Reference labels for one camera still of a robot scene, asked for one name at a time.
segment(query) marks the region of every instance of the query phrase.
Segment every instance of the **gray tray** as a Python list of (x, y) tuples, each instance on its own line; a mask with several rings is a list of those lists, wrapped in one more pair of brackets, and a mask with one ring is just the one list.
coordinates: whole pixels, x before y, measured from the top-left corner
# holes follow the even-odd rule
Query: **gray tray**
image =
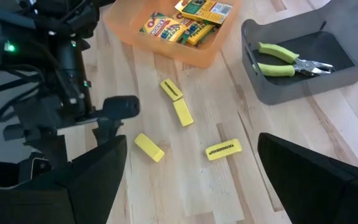
[[(322, 93), (358, 81), (358, 0), (331, 0), (321, 9), (266, 25), (246, 20), (242, 25), (242, 63), (260, 101), (274, 105)], [(286, 65), (257, 51), (259, 42), (278, 44), (300, 58), (330, 63), (336, 72), (309, 78), (263, 76), (257, 62)]]

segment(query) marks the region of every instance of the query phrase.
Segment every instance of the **pliers jaw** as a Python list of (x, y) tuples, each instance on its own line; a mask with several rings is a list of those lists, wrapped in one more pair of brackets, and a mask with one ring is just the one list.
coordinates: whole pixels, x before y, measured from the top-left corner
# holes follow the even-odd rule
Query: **pliers jaw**
[(296, 72), (302, 73), (309, 77), (329, 75), (332, 72), (335, 72), (333, 65), (312, 60), (302, 60), (298, 58), (295, 59), (293, 67)]

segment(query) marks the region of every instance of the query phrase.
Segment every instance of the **yellow block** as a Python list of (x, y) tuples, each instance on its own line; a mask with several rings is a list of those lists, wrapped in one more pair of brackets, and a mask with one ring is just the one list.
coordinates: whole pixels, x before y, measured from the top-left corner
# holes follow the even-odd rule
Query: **yellow block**
[(207, 148), (206, 156), (210, 161), (213, 161), (241, 151), (240, 141), (238, 139), (233, 139)]
[(179, 120), (183, 127), (188, 126), (189, 124), (192, 124), (194, 122), (184, 99), (180, 99), (178, 101), (173, 102), (173, 106), (177, 111)]
[(142, 133), (136, 137), (135, 144), (146, 152), (155, 162), (160, 162), (165, 154), (154, 142)]
[(162, 81), (160, 86), (173, 101), (179, 100), (183, 96), (183, 93), (169, 78)]

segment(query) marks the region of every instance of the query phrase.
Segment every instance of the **orange plastic bin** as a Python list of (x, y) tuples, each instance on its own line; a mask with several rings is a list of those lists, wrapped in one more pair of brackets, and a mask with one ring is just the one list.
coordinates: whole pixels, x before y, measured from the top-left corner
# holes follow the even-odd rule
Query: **orange plastic bin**
[(175, 5), (178, 2), (179, 0), (117, 0), (104, 15), (104, 21), (124, 43), (151, 50), (190, 65), (207, 68), (212, 64), (216, 53), (230, 33), (239, 12), (241, 0), (217, 0), (217, 2), (232, 5), (232, 11), (218, 32), (199, 48), (173, 43), (139, 31), (154, 11), (172, 16), (176, 12)]

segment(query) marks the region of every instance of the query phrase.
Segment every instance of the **wood grain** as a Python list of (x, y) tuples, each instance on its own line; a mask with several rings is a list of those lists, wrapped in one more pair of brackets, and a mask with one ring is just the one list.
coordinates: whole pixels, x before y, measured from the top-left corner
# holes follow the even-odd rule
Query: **wood grain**
[[(266, 24), (327, 4), (329, 0), (243, 0), (241, 13), (214, 63), (199, 69), (121, 43), (101, 21), (83, 52), (93, 104), (136, 95), (142, 111), (124, 121), (128, 156), (108, 223), (291, 223), (257, 153), (268, 132), (358, 166), (358, 82), (341, 89), (268, 106), (259, 101), (242, 65), (241, 24)], [(170, 78), (195, 121), (182, 127), (159, 83)], [(96, 145), (94, 125), (60, 131), (68, 157)], [(144, 133), (165, 152), (155, 163), (135, 144)], [(208, 146), (238, 138), (243, 151), (210, 162)]]

